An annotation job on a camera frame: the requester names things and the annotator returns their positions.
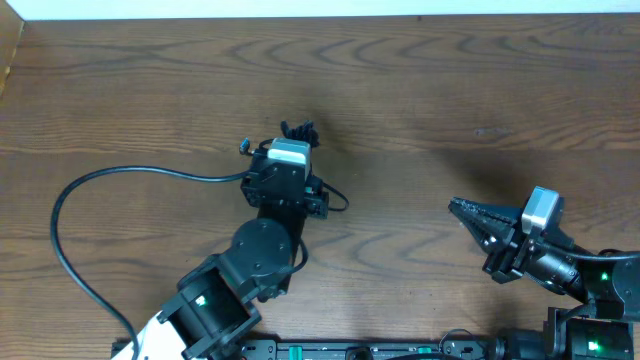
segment white wall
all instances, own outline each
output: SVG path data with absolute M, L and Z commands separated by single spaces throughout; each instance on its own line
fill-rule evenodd
M 640 0 L 8 0 L 25 20 L 640 12 Z

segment wooden surface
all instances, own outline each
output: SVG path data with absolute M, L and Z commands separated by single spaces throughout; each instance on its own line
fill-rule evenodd
M 38 22 L 0 104 L 0 358 L 105 359 L 121 326 L 62 270 L 51 207 L 76 177 L 149 164 L 246 169 L 248 136 L 314 120 L 317 175 L 351 200 L 309 220 L 282 338 L 439 338 L 542 328 L 576 302 L 498 285 L 452 196 L 566 197 L 590 250 L 638 249 L 640 16 Z M 140 329 L 175 283 L 255 216 L 235 184 L 151 174 L 74 192 L 60 234 L 78 271 Z
M 0 0 L 0 96 L 11 70 L 11 61 L 22 33 L 22 19 L 5 0 Z

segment green led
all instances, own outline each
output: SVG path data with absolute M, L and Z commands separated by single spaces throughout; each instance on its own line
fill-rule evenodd
M 196 304 L 198 306 L 205 306 L 207 305 L 207 299 L 204 296 L 200 295 L 196 298 Z

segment white panel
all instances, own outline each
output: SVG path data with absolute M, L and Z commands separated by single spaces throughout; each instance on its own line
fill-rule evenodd
M 8 0 L 25 20 L 640 12 L 640 0 Z

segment cardboard edge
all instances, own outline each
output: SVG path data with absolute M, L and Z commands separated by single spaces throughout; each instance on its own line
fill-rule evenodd
M 4 94 L 23 29 L 22 18 L 5 0 L 0 0 L 0 98 Z

